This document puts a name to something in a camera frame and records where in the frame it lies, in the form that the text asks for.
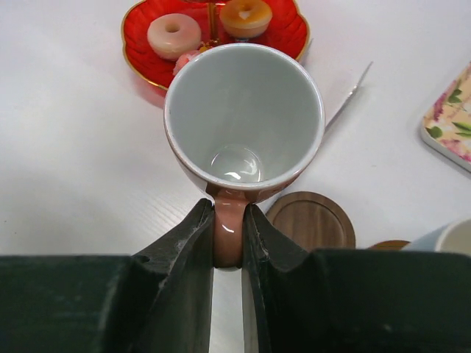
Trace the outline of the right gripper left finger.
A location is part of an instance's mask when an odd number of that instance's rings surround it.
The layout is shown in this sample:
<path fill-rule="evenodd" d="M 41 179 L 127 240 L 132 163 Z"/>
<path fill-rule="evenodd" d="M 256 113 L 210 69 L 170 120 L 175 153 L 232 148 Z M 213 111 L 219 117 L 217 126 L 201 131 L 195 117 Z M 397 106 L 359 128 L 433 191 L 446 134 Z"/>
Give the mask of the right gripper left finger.
<path fill-rule="evenodd" d="M 207 352 L 214 210 L 134 255 L 1 258 L 3 352 Z"/>

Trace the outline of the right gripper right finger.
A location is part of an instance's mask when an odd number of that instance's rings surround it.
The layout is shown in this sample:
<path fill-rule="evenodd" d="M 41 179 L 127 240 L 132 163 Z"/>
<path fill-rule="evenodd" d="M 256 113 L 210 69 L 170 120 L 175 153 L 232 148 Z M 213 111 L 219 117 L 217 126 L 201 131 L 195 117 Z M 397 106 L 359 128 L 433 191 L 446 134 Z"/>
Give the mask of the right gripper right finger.
<path fill-rule="evenodd" d="M 468 352 L 470 258 L 307 252 L 255 205 L 243 222 L 246 352 Z"/>

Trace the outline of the brown saucer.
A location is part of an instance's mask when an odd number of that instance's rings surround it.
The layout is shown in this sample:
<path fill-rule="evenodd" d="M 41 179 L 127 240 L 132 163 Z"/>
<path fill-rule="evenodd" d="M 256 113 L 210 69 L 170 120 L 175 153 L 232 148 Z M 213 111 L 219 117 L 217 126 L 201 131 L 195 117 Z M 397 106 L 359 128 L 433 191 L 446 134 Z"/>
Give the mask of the brown saucer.
<path fill-rule="evenodd" d="M 407 240 L 385 240 L 370 246 L 369 249 L 399 251 L 409 244 Z"/>

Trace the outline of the dark wooden coaster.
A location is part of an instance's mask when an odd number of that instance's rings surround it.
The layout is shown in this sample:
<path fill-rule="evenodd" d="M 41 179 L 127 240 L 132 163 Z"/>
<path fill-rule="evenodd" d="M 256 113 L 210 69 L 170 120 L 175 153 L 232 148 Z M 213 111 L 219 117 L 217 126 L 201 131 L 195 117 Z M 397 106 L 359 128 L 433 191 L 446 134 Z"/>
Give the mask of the dark wooden coaster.
<path fill-rule="evenodd" d="M 355 231 L 345 211 L 318 193 L 298 191 L 280 197 L 266 217 L 286 237 L 307 251 L 356 246 Z"/>

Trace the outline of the blue mug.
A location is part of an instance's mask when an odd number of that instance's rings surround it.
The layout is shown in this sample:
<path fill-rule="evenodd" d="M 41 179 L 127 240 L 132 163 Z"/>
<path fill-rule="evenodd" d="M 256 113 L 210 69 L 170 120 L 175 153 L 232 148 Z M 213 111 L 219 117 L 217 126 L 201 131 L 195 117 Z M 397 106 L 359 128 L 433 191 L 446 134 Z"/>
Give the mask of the blue mug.
<path fill-rule="evenodd" d="M 454 221 L 403 247 L 404 251 L 444 252 L 470 256 L 470 218 Z"/>

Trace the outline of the pink handled white cup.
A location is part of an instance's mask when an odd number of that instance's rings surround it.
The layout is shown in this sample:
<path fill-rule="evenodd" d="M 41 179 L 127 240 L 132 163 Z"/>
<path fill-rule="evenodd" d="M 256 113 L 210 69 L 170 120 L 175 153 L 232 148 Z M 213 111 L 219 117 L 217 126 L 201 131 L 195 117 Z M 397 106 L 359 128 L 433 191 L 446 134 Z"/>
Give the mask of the pink handled white cup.
<path fill-rule="evenodd" d="M 277 49 L 218 46 L 177 73 L 163 123 L 181 169 L 214 200 L 214 266 L 240 267 L 246 206 L 287 188 L 322 142 L 325 109 L 315 81 Z"/>

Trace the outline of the metal tongs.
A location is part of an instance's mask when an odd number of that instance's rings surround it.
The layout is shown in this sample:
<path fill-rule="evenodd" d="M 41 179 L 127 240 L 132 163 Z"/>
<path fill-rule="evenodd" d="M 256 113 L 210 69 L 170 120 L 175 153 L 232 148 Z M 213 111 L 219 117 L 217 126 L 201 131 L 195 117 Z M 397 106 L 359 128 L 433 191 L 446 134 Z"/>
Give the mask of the metal tongs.
<path fill-rule="evenodd" d="M 345 110 L 345 108 L 349 105 L 349 103 L 353 100 L 354 96 L 356 95 L 358 89 L 364 82 L 367 74 L 369 73 L 371 67 L 373 66 L 374 62 L 371 61 L 368 66 L 364 69 L 363 73 L 359 77 L 358 81 L 356 84 L 353 86 L 352 90 L 348 93 L 347 98 L 344 100 L 340 108 L 337 109 L 336 113 L 333 115 L 333 117 L 326 123 L 325 126 L 325 131 L 328 132 L 330 128 L 335 124 L 336 120 L 340 117 L 342 112 Z"/>

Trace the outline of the floral serving tray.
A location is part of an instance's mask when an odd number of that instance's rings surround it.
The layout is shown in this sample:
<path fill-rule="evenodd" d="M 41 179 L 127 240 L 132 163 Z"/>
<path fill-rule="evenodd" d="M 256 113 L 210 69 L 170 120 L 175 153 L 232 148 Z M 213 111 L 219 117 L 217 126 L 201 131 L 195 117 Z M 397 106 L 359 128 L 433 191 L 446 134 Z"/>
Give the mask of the floral serving tray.
<path fill-rule="evenodd" d="M 470 65 L 424 114 L 420 134 L 432 149 L 470 170 Z"/>

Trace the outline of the white frosted donut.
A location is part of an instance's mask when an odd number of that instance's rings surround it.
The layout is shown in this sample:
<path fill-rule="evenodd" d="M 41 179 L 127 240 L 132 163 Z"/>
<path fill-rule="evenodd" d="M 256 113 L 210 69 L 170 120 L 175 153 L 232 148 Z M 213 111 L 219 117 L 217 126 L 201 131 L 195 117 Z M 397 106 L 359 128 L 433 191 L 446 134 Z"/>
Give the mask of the white frosted donut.
<path fill-rule="evenodd" d="M 199 24 L 181 13 L 162 15 L 147 29 L 151 49 L 164 60 L 177 60 L 182 54 L 196 50 L 202 38 Z"/>

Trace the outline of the red three-tier cake stand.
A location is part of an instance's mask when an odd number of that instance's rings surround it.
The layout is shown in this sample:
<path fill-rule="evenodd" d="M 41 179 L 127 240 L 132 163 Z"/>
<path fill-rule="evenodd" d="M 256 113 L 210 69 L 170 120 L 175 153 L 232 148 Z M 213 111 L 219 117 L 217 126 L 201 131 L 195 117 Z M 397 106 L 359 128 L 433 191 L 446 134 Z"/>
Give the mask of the red three-tier cake stand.
<path fill-rule="evenodd" d="M 250 43 L 269 46 L 291 58 L 300 61 L 308 47 L 311 37 L 309 24 L 301 14 L 295 1 L 268 1 L 272 9 L 272 20 L 267 30 Z M 224 1 L 213 5 L 200 1 L 151 0 L 141 1 L 131 7 L 121 25 L 124 58 L 131 69 L 149 84 L 154 85 L 161 95 L 174 78 L 174 63 L 160 58 L 147 41 L 147 30 L 152 21 L 162 15 L 182 13 L 192 17 L 202 31 L 202 45 L 210 46 L 211 31 L 218 29 L 218 43 L 235 43 L 219 20 Z"/>

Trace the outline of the orange glazed donut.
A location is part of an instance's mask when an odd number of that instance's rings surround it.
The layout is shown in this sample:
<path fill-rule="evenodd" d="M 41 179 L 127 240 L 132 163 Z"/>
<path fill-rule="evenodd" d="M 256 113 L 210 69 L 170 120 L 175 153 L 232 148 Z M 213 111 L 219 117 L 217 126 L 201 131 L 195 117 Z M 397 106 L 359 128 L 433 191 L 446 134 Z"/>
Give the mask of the orange glazed donut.
<path fill-rule="evenodd" d="M 261 0 L 232 0 L 221 8 L 219 18 L 231 37 L 251 39 L 267 30 L 272 9 Z"/>

